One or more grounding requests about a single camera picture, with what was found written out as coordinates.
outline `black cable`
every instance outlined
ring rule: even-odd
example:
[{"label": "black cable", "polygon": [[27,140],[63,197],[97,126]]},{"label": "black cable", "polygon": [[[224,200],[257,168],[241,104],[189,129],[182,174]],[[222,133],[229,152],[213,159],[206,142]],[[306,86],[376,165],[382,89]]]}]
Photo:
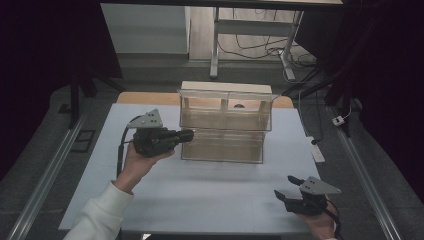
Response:
[{"label": "black cable", "polygon": [[240,56],[240,57],[244,57],[244,58],[249,58],[249,59],[260,59],[260,58],[268,57],[268,56],[270,56],[270,55],[271,55],[271,53],[272,53],[272,52],[277,51],[277,50],[273,50],[273,51],[271,51],[270,53],[267,53],[266,55],[262,55],[262,56],[259,56],[259,57],[249,57],[249,56],[246,56],[246,55],[243,55],[243,54],[240,54],[240,53],[230,52],[230,51],[226,51],[226,50],[224,50],[224,49],[221,47],[221,44],[219,43],[219,41],[218,41],[218,46],[219,46],[219,48],[220,48],[223,52],[225,52],[225,53],[234,54],[234,55],[237,55],[237,56]]},{"label": "black cable", "polygon": [[272,56],[278,56],[278,57],[280,57],[280,53],[278,52],[280,50],[284,50],[284,48],[279,48],[279,47],[268,48],[268,49],[266,49],[266,53],[269,54],[269,55],[272,55]]},{"label": "black cable", "polygon": [[[275,19],[276,19],[276,17],[277,17],[277,11],[278,11],[278,10],[275,10],[273,21],[275,21]],[[237,19],[236,9],[235,9],[235,8],[233,8],[233,19]],[[238,40],[238,35],[236,34],[236,42],[237,42],[237,46],[238,46],[239,48],[241,48],[241,49],[252,49],[252,48],[258,48],[258,47],[263,47],[263,46],[265,46],[265,50],[268,50],[268,49],[267,49],[267,46],[268,46],[269,44],[274,44],[274,43],[279,43],[279,42],[282,42],[282,41],[287,41],[287,39],[281,39],[281,40],[277,40],[277,41],[274,41],[274,42],[269,42],[269,39],[270,39],[270,38],[271,38],[271,36],[268,36],[268,40],[267,40],[267,42],[266,42],[266,43],[264,43],[264,44],[260,44],[260,45],[256,45],[256,46],[250,46],[250,47],[243,47],[243,46],[241,46],[241,45],[240,45],[240,42],[239,42],[239,40]]]},{"label": "black cable", "polygon": [[288,96],[294,89],[296,89],[297,85],[303,85],[307,81],[311,80],[313,77],[315,77],[321,69],[318,66],[315,66],[302,80],[299,82],[296,82],[295,86],[290,87],[289,89],[286,89],[284,92],[281,93],[281,96]]},{"label": "black cable", "polygon": [[343,66],[344,62],[346,61],[346,56],[350,55],[350,52],[355,46],[355,43],[357,42],[358,38],[361,36],[361,33],[363,32],[363,29],[361,27],[358,27],[356,29],[353,29],[350,31],[351,35],[340,49],[337,50],[337,52],[331,53],[330,56],[327,56],[326,58],[319,59],[318,64],[321,68],[332,67],[332,66]]},{"label": "black cable", "polygon": [[311,110],[313,110],[312,108],[308,108],[308,109],[306,109],[306,110],[303,110],[302,111],[302,115],[303,115],[303,126],[304,126],[304,128],[305,128],[305,130],[306,130],[306,133],[307,133],[307,135],[308,136],[312,136],[313,134],[316,134],[316,133],[320,133],[320,138],[316,138],[316,139],[314,139],[314,140],[312,140],[311,141],[311,143],[312,144],[317,144],[318,142],[321,142],[321,141],[323,141],[323,139],[324,139],[324,129],[327,129],[328,128],[328,126],[331,126],[332,125],[332,122],[330,121],[330,122],[328,122],[328,124],[327,125],[323,125],[322,124],[322,121],[320,121],[319,122],[319,131],[312,131],[309,127],[308,127],[308,124],[307,124],[307,122],[308,122],[308,115],[309,115],[309,113],[310,113],[310,111]]},{"label": "black cable", "polygon": [[336,214],[333,214],[332,212],[330,212],[328,209],[324,209],[324,212],[329,215],[331,218],[333,218],[334,222],[336,223],[336,229],[334,230],[334,236],[336,238],[339,238],[341,240],[343,240],[343,236],[341,235],[340,231],[342,230],[342,223],[340,221],[340,212],[339,209],[336,207],[336,205],[330,201],[329,199],[327,199],[327,202],[329,202],[331,205],[333,205],[334,209],[336,209]]},{"label": "black cable", "polygon": [[336,229],[334,230],[334,237],[337,238],[337,239],[343,240],[343,237],[340,234],[340,231],[342,229],[342,223],[340,221],[340,212],[339,212],[339,209],[336,207],[336,205],[332,201],[327,199],[327,202],[329,202],[334,207],[334,209],[336,210],[336,214],[334,214],[333,212],[328,210],[326,207],[321,207],[311,200],[307,200],[307,199],[303,199],[303,200],[306,201],[308,204],[311,204],[311,205],[319,208],[323,213],[325,213],[329,217],[331,217],[331,219],[333,219],[334,223],[336,224]]},{"label": "black cable", "polygon": [[294,22],[294,19],[295,19],[295,17],[296,17],[296,13],[297,13],[297,11],[294,11],[294,13],[293,13],[293,19],[292,19],[292,22]]},{"label": "black cable", "polygon": [[297,68],[299,68],[299,69],[303,69],[303,68],[308,68],[308,67],[315,67],[315,66],[317,66],[317,63],[316,63],[316,62],[314,62],[314,63],[309,63],[309,64],[305,64],[305,63],[303,63],[303,62],[301,62],[301,61],[300,61],[300,58],[301,58],[301,57],[303,57],[303,56],[307,56],[307,55],[312,55],[312,54],[310,54],[310,53],[305,53],[305,54],[302,54],[302,55],[298,56],[298,57],[297,57],[297,60],[294,60],[294,58],[293,58],[293,54],[292,54],[292,53],[290,53],[291,63],[292,63],[295,67],[297,67]]},{"label": "black cable", "polygon": [[318,111],[318,122],[319,122],[319,130],[320,130],[320,138],[318,139],[314,139],[312,140],[312,144],[317,144],[318,142],[321,142],[322,140],[324,140],[324,131],[322,130],[322,122],[321,122],[321,113],[319,111],[319,105],[318,105],[318,92],[315,92],[315,102],[316,102],[316,106],[317,106],[317,111]]},{"label": "black cable", "polygon": [[[130,123],[133,122],[134,120],[136,120],[139,117],[141,117],[141,116],[137,116],[137,117],[133,118],[130,121]],[[123,163],[123,160],[124,160],[124,144],[131,142],[131,141],[129,141],[129,142],[125,141],[125,138],[127,137],[128,130],[129,130],[129,128],[125,127],[125,130],[122,133],[121,144],[118,147],[118,161],[116,163],[116,178],[118,178],[119,174],[122,171],[122,163]],[[123,238],[122,238],[122,228],[119,228],[118,236],[116,236],[116,239],[123,240]]]},{"label": "black cable", "polygon": [[265,13],[265,14],[264,14],[264,17],[262,18],[262,20],[266,19],[266,13],[267,13],[267,11],[268,11],[268,10],[266,10],[266,9],[265,9],[265,10],[262,10],[262,12],[258,12],[258,9],[255,9],[255,13],[256,13],[256,15],[259,15],[259,14]]}]

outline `human hand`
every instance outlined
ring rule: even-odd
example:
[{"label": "human hand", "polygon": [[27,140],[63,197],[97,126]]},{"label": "human hand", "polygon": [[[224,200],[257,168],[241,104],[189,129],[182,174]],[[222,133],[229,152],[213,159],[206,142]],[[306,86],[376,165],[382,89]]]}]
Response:
[{"label": "human hand", "polygon": [[[336,209],[331,204],[328,204],[327,210],[336,214]],[[305,222],[312,236],[316,239],[324,240],[334,238],[334,220],[326,213],[321,213],[316,216],[296,215]]]},{"label": "human hand", "polygon": [[157,161],[170,157],[174,153],[175,151],[172,150],[155,157],[147,158],[138,154],[135,151],[134,143],[130,142],[125,157],[124,169],[122,169],[113,184],[116,188],[131,194],[132,189],[141,181],[141,178],[152,169]]}]

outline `gripper camera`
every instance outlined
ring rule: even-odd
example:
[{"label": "gripper camera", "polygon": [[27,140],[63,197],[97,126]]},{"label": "gripper camera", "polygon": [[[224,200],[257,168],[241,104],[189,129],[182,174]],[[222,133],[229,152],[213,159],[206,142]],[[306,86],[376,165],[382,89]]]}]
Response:
[{"label": "gripper camera", "polygon": [[128,129],[136,128],[133,143],[138,154],[154,157],[169,152],[180,143],[193,140],[193,130],[168,130],[163,127],[159,111],[154,109],[127,125]]},{"label": "gripper camera", "polygon": [[284,202],[287,212],[293,212],[308,216],[319,215],[327,208],[325,194],[339,194],[342,191],[315,177],[306,180],[288,176],[288,180],[300,186],[301,199],[286,198],[286,196],[274,190],[275,196]]}]

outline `acrylic box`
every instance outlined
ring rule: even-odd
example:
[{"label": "acrylic box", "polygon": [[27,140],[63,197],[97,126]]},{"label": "acrylic box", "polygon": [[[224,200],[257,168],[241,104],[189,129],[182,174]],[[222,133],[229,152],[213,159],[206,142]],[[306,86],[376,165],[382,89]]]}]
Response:
[{"label": "acrylic box", "polygon": [[274,99],[267,85],[183,82],[180,127],[194,130],[182,159],[262,163]]}]

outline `white table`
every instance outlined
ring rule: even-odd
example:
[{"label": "white table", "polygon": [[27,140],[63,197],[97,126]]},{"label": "white table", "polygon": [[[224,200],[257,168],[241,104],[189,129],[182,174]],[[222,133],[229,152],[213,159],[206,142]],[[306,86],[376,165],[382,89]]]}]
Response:
[{"label": "white table", "polygon": [[[179,129],[179,106],[114,104],[59,229],[69,230],[85,202],[115,178],[118,146],[126,124],[158,108],[165,127]],[[263,164],[159,161],[134,189],[122,229],[173,234],[293,234],[306,226],[275,196],[300,196],[287,175],[319,177],[296,109],[273,109]],[[132,138],[129,131],[127,139]]]}]

